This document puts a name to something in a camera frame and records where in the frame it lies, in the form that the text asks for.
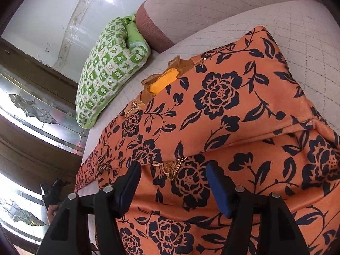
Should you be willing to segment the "person's left hand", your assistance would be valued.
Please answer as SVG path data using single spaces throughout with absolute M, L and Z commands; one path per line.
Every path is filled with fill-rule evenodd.
M 52 221 L 54 220 L 55 215 L 57 214 L 58 210 L 59 210 L 59 206 L 57 204 L 49 205 L 49 207 L 47 209 L 48 224 L 52 223 Z

